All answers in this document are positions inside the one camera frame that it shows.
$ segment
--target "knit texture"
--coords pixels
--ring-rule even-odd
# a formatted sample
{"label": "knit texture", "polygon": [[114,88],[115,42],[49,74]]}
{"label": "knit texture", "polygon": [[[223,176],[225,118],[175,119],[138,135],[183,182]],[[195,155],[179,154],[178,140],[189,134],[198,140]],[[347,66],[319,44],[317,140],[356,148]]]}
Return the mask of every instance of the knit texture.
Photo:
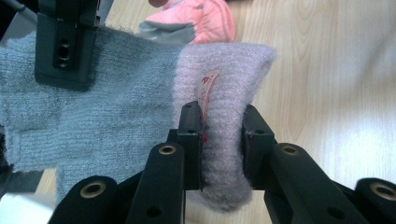
{"label": "knit texture", "polygon": [[166,46],[120,31],[98,31],[90,90],[34,81],[35,34],[0,49],[0,124],[14,171],[57,167],[59,200],[79,180],[121,182],[144,168],[149,151],[176,128],[181,107],[197,100],[203,76],[219,70],[209,97],[202,192],[191,196],[218,211],[251,197],[243,176],[243,112],[275,58],[249,44]]}
{"label": "knit texture", "polygon": [[[221,53],[230,46],[237,53]],[[216,50],[213,47],[183,49],[185,56],[177,64],[174,123],[178,121],[181,106],[197,99],[198,82],[204,75],[219,70],[209,95],[205,124],[208,139],[202,163],[205,187],[203,191],[189,191],[188,196],[217,211],[235,211],[251,199],[240,149],[244,111],[276,55],[271,49],[250,44],[217,44]]]}

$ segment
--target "wooden table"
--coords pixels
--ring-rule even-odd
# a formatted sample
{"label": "wooden table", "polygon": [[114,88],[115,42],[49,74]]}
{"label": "wooden table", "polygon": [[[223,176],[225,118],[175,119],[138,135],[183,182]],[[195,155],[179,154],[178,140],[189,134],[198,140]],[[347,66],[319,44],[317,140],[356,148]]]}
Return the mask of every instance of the wooden table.
{"label": "wooden table", "polygon": [[[278,142],[305,148],[333,180],[396,183],[396,1],[246,0],[230,4],[236,41],[278,58],[253,104]],[[115,0],[106,24],[135,32],[159,11],[147,0]],[[54,170],[38,193],[54,192]],[[271,223],[256,191],[234,214],[187,203],[192,223]]]}

